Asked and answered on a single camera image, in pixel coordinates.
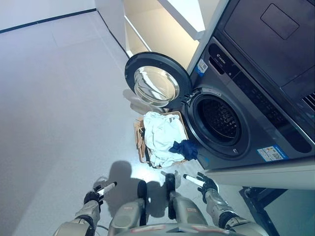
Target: blue garment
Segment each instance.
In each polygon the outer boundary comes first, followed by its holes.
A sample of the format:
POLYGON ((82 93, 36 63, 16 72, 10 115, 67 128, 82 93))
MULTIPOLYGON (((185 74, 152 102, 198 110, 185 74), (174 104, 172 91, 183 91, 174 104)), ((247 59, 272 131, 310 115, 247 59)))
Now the blue garment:
POLYGON ((196 160, 198 155, 197 146, 189 140, 182 140, 180 144, 174 141, 173 147, 169 151, 183 155, 188 161, 196 160))

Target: white laundry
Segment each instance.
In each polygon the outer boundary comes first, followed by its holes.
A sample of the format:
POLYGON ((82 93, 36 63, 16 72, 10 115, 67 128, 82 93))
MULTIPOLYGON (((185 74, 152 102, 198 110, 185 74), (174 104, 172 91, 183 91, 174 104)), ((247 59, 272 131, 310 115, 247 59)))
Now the white laundry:
POLYGON ((148 112, 143 119, 145 134, 144 142, 151 151, 150 161, 154 167, 171 166, 174 162, 182 161, 181 154, 171 153, 174 141, 180 143, 187 139, 184 127, 178 115, 160 115, 148 112))

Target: laundry basket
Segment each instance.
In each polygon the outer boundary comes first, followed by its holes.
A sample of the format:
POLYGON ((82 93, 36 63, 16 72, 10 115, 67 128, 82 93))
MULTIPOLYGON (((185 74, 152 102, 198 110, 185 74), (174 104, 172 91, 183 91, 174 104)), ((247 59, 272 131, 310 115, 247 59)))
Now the laundry basket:
MULTIPOLYGON (((179 116, 179 120, 182 123, 183 127, 184 127, 184 132, 186 135, 186 138, 188 139, 188 135, 187 135, 187 131, 184 125, 184 121, 182 118, 182 114, 180 112, 168 112, 168 113, 163 113, 162 115, 166 116, 166 115, 178 115, 179 116)), ((138 149, 138 154, 139 154, 139 160, 141 163, 148 163, 150 164, 150 155, 151 153, 148 151, 146 152, 146 145, 144 142, 144 124, 143 124, 143 117, 139 117, 135 123, 134 123, 134 132, 135 132, 135 140, 136 140, 136 148, 138 149)), ((173 165, 176 164, 181 164, 186 162, 187 160, 182 160, 182 161, 178 161, 178 162, 174 162, 173 165)), ((155 167, 157 169, 162 169, 161 166, 157 166, 155 167)))

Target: metal frame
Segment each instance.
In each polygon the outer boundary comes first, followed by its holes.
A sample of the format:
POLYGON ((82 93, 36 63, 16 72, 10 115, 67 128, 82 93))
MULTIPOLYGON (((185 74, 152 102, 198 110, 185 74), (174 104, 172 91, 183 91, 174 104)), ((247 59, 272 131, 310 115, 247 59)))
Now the metal frame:
POLYGON ((250 212, 260 226, 269 236, 280 236, 275 225, 270 219, 265 207, 282 195, 287 189, 243 187, 240 194, 243 197, 250 212))

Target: sticker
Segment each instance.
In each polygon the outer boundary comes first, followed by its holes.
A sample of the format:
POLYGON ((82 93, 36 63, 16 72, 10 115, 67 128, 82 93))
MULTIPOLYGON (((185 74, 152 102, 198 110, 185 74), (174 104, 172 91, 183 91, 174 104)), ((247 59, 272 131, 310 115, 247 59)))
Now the sticker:
POLYGON ((221 97, 221 96, 222 96, 222 94, 221 94, 220 92, 218 92, 218 91, 216 91, 216 90, 214 90, 214 89, 212 89, 212 88, 202 88, 201 90, 202 90, 203 92, 213 93, 213 94, 215 94, 215 95, 218 96, 218 97, 221 97))
POLYGON ((204 62, 203 59, 200 59, 198 64, 197 64, 197 66, 196 66, 196 68, 195 68, 195 70, 198 73, 198 75, 200 77, 202 77, 205 74, 207 69, 208 69, 207 64, 204 62))
POLYGON ((205 226, 205 225, 192 225, 193 229, 199 231, 199 232, 215 232, 215 233, 223 233, 223 234, 229 234, 230 231, 223 230, 223 229, 216 229, 212 226, 205 226))
POLYGON ((197 212, 196 208, 186 208, 188 212, 197 212))
POLYGON ((257 152, 264 158, 265 161, 279 161, 289 159, 288 156, 280 149, 278 145, 257 149, 257 152))
POLYGON ((132 206, 125 206, 124 210, 133 210, 133 207, 132 206))
POLYGON ((164 230, 165 225, 152 225, 152 226, 146 226, 141 228, 132 229, 132 233, 142 233, 147 231, 156 231, 156 230, 164 230))

